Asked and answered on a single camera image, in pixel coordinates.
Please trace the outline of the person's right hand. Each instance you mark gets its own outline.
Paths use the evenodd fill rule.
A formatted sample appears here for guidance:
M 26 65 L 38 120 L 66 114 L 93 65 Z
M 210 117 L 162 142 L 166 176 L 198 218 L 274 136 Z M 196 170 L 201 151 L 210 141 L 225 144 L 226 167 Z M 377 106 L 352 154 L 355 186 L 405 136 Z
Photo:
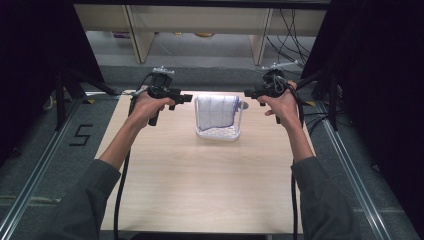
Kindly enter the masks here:
M 291 92 L 291 89 L 295 90 L 297 88 L 297 84 L 293 81 L 289 81 L 288 84 L 289 89 L 286 90 L 280 97 L 272 98 L 264 95 L 262 98 L 262 100 L 270 107 L 270 109 L 265 112 L 265 115 L 275 115 L 278 117 L 281 125 L 286 130 L 301 127 L 297 103 Z

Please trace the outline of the white rack with tray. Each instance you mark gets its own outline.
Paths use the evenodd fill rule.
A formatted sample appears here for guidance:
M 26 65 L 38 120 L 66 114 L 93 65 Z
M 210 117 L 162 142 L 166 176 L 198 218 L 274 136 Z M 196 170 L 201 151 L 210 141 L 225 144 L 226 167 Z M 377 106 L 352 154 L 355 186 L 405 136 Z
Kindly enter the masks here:
M 197 103 L 195 99 L 195 115 L 197 114 Z M 206 131 L 201 131 L 197 126 L 197 116 L 196 116 L 196 134 L 199 138 L 202 139 L 212 139 L 220 141 L 236 141 L 240 136 L 241 128 L 241 118 L 243 114 L 243 109 L 240 108 L 235 115 L 234 125 L 226 128 L 211 128 Z

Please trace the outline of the black metal stand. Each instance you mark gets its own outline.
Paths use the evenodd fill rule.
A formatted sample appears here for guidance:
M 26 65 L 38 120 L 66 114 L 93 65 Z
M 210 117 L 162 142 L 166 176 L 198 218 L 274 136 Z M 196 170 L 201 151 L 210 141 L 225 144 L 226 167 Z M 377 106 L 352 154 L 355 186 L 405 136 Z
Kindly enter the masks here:
M 303 87 L 315 82 L 316 85 L 311 93 L 314 100 L 323 100 L 328 97 L 329 100 L 329 121 L 334 131 L 338 130 L 336 123 L 336 106 L 337 106 L 337 79 L 330 70 L 318 70 L 317 72 L 301 78 L 298 82 L 297 89 L 300 90 Z
M 107 86 L 102 78 L 96 79 L 69 67 L 59 68 L 54 80 L 57 109 L 56 131 L 58 131 L 67 120 L 65 92 L 68 92 L 72 99 L 84 99 L 87 97 L 87 94 L 81 86 L 82 82 L 86 82 L 108 95 L 116 96 L 118 94 L 116 90 Z

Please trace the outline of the light wooden shelf unit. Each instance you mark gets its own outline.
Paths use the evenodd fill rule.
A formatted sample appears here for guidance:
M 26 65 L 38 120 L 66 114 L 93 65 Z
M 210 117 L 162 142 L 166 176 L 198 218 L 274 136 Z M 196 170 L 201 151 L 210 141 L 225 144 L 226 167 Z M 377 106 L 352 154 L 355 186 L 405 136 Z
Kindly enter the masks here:
M 156 32 L 241 34 L 260 65 L 268 35 L 315 37 L 324 10 L 76 4 L 86 31 L 127 32 L 138 63 L 146 61 Z

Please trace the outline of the person's left hand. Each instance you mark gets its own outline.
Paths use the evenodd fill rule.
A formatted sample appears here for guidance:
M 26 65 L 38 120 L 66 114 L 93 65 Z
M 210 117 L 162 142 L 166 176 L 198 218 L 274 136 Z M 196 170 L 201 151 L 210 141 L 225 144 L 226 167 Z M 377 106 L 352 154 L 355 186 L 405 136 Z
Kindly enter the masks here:
M 136 100 L 132 113 L 129 115 L 129 122 L 138 130 L 144 128 L 148 121 L 157 115 L 165 105 L 169 104 L 168 98 L 155 99 L 147 93 L 141 93 Z

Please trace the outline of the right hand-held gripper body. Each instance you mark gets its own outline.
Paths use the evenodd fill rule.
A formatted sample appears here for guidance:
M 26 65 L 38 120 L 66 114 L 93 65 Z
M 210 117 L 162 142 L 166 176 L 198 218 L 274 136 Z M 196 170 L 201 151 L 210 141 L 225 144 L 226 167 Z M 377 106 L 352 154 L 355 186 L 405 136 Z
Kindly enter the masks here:
M 272 68 L 268 73 L 267 73 L 270 81 L 272 82 L 272 87 L 271 89 L 273 90 L 273 94 L 269 97 L 272 98 L 278 98 L 280 97 L 286 90 L 289 89 L 289 84 L 288 82 L 291 80 L 287 80 L 285 75 L 278 70 L 277 68 Z M 291 89 L 291 92 L 293 94 L 293 96 L 295 97 L 296 103 L 297 103 L 297 108 L 298 108 L 298 96 L 296 93 L 296 89 L 293 90 Z

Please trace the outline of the aluminium floor rail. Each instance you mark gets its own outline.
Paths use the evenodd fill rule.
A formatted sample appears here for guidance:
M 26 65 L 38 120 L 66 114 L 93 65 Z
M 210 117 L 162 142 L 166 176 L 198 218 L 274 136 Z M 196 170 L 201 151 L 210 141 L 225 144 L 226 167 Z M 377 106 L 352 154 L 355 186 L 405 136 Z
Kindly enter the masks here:
M 75 112 L 81 104 L 81 100 L 71 101 L 68 109 L 65 111 L 65 119 L 60 124 L 59 128 L 53 132 L 53 135 L 49 139 L 46 147 L 43 149 L 41 156 L 37 158 L 23 187 L 16 196 L 12 196 L 10 198 L 10 209 L 0 222 L 0 240 L 9 240 L 13 235 L 13 232 L 31 201 L 35 189 L 40 184 L 54 154 L 59 148 L 59 145 L 68 130 L 69 124 L 75 115 Z
M 333 128 L 329 119 L 325 120 L 323 125 L 376 240 L 393 240 L 387 225 L 385 224 L 381 214 L 378 212 L 374 201 L 372 200 L 351 156 L 349 155 L 340 134 Z

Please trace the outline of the black curtain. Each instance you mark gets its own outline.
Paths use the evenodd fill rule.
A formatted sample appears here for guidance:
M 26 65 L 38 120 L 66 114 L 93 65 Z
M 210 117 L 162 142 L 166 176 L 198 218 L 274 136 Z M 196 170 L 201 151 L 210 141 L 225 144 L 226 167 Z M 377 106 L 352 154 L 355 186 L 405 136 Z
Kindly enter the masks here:
M 73 0 L 0 0 L 0 167 L 35 120 L 57 78 L 80 97 L 104 79 Z
M 424 240 L 424 0 L 329 0 L 303 74 L 321 69 Z

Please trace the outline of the white cloth with purple trim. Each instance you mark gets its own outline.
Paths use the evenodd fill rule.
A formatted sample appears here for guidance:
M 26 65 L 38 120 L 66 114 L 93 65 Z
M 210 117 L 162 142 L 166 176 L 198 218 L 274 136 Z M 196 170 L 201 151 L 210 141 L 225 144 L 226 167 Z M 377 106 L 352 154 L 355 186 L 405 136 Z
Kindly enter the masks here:
M 241 103 L 233 95 L 199 95 L 197 103 L 197 126 L 201 131 L 226 128 L 234 125 L 235 115 Z

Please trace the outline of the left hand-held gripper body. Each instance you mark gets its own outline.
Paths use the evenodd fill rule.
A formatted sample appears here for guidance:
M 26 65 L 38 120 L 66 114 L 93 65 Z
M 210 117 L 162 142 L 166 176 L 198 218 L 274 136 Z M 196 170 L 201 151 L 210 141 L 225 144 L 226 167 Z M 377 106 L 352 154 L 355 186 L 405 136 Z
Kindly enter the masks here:
M 173 81 L 171 71 L 164 66 L 155 67 L 151 73 L 150 86 L 148 87 L 148 95 L 154 99 L 166 98 L 170 90 L 170 85 Z

